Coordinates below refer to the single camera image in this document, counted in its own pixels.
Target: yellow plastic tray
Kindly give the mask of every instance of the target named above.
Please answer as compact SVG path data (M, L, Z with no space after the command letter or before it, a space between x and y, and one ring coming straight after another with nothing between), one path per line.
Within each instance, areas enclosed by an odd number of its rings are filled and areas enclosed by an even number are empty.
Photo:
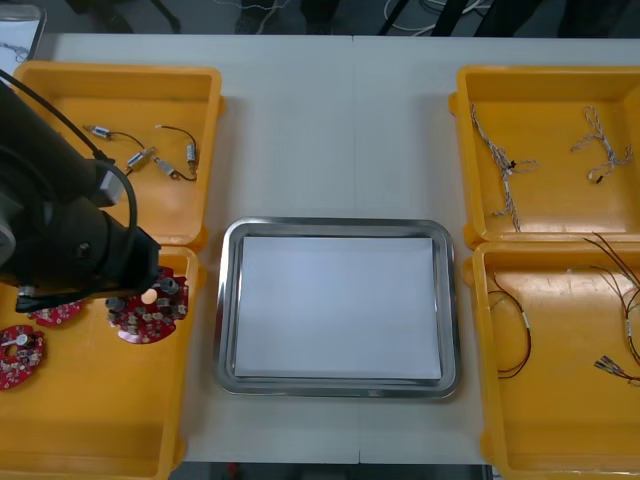
M204 279L191 250L164 247L160 255L190 286L189 313L166 339L121 340L104 300L68 325L36 327L46 335L44 363L0 393L0 478L166 479L180 463L183 383ZM0 286L0 328L33 323L15 313L15 298L15 288Z
M152 162L129 177L136 191L139 225L161 245L189 246L200 250L207 242L204 213L213 163L218 116L223 111L220 73L213 68L92 65L27 62L16 77L51 102L75 123L100 125L129 133L185 173L187 135L158 124L190 132L198 144L198 180L171 180ZM20 94L80 153L90 151L50 113ZM133 141L118 136L112 141L87 133L89 138L124 170L127 160L140 150ZM124 225L128 204L123 195L109 213Z
M640 271L640 245L615 248ZM489 242L465 264L483 390L482 448L507 480L640 475L640 389L593 365L608 355L640 375L626 347L620 301L596 271L567 273L588 263L612 266L607 260L586 242ZM500 296L487 294L495 289L494 272L531 324L531 358L508 380L497 370L523 358L525 327L514 305L494 305ZM640 334L640 309L632 316Z
M476 132L469 103L490 140L510 160L537 160L537 170L510 178L521 223L493 216L505 208L499 169ZM601 183L587 179L606 162L598 142L571 147L591 128L584 108L596 108L614 150L631 144L640 156L640 68L465 67L450 97L456 116L467 206L465 239L482 241L579 240L586 232L612 241L640 241L640 157Z

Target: white paper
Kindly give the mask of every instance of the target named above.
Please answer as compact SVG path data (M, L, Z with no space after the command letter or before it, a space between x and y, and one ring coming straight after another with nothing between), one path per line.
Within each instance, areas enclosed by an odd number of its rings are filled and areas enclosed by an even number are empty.
M441 377L427 238L244 239L237 376Z
M0 43L23 47L30 51L38 30L38 23L37 20L27 22L0 21ZM6 47L0 48L0 68L5 72L13 75L14 70L23 62L22 57L16 58L15 51Z

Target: metal tray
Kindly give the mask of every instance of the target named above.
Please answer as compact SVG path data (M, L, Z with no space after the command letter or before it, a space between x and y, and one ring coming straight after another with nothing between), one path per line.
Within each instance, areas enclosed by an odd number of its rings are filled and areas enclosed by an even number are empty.
M236 374L243 248L247 237L431 239L437 345L441 375L424 378L300 378ZM227 230L218 290L219 334L216 348L218 383L230 393L303 396L427 397L450 395L459 380L460 344L449 233L431 221L245 218Z

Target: robotic arm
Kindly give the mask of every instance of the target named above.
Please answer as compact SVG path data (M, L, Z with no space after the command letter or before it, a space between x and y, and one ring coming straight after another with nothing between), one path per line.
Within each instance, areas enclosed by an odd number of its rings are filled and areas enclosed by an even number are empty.
M0 81L0 282L18 287L16 311L86 297L146 291L158 276L160 246L137 226L127 177L66 117L27 86L13 84L92 149L82 158ZM102 207L129 201L129 225Z

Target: table surface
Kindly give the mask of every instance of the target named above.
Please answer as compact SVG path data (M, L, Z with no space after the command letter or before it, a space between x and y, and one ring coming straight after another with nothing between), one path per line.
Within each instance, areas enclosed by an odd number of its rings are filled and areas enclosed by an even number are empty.
M637 40L59 35L56 61L214 66L217 133L183 431L187 460L482 463L465 211L447 96L467 64L632 65ZM463 355L444 401L234 396L213 377L219 237L243 216L431 219L451 233Z

